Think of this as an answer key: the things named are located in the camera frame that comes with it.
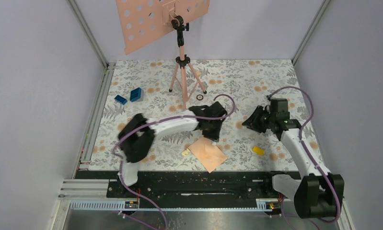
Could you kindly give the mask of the tan paper envelope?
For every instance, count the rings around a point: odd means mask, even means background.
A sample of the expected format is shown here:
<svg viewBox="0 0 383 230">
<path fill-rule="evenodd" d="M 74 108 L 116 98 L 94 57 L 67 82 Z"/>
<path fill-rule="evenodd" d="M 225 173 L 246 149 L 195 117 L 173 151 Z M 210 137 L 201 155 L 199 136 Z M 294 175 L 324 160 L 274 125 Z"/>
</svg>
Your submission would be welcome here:
<svg viewBox="0 0 383 230">
<path fill-rule="evenodd" d="M 200 138 L 191 144 L 188 149 L 194 154 L 205 169 L 211 173 L 227 160 L 227 156 L 213 145 L 213 141 L 208 138 Z"/>
</svg>

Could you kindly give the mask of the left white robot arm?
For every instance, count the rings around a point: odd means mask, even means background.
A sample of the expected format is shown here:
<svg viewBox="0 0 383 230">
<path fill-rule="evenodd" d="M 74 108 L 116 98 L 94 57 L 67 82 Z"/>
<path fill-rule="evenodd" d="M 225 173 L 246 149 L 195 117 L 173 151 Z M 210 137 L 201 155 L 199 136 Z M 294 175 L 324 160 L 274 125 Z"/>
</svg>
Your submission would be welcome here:
<svg viewBox="0 0 383 230">
<path fill-rule="evenodd" d="M 180 132 L 202 131 L 203 137 L 219 140 L 222 123 L 228 112 L 219 103 L 191 106 L 175 116 L 147 119 L 136 114 L 118 134 L 112 153 L 121 158 L 118 190 L 126 197 L 136 193 L 139 162 L 148 155 L 155 140 Z"/>
</svg>

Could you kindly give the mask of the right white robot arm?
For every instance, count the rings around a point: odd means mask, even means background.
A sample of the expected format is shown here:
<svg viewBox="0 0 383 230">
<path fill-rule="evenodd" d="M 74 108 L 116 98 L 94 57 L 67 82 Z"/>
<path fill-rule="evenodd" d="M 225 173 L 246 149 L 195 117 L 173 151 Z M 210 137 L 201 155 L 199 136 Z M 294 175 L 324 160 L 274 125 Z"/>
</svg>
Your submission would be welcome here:
<svg viewBox="0 0 383 230">
<path fill-rule="evenodd" d="M 292 119 L 287 99 L 271 99 L 267 106 L 257 106 L 242 125 L 258 133 L 270 130 L 292 156 L 300 173 L 301 181 L 285 174 L 277 174 L 264 182 L 263 191 L 269 197 L 282 193 L 294 202 L 295 210 L 302 219 L 333 218 L 341 213 L 344 179 L 332 174 L 317 161 L 308 141 L 302 133 L 302 125 Z"/>
</svg>

